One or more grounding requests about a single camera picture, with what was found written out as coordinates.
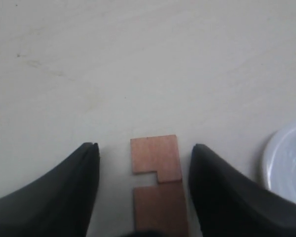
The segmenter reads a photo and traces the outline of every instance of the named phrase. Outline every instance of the white surface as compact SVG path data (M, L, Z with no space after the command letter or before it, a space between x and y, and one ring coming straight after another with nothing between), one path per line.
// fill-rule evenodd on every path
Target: white surface
M296 0L0 0L0 197L98 142L90 236L133 230L132 189L155 182L130 138L176 134L185 182L195 143L256 179L295 119Z
M279 130L263 153L264 185L296 203L296 122Z

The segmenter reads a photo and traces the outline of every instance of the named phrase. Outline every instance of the white table surface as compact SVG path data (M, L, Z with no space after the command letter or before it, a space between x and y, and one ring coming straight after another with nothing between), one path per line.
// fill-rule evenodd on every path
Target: white table surface
M155 183L130 138L176 134L185 184L195 143L257 179L295 119L296 0L0 0L0 197L98 142L90 237L132 231L132 189Z

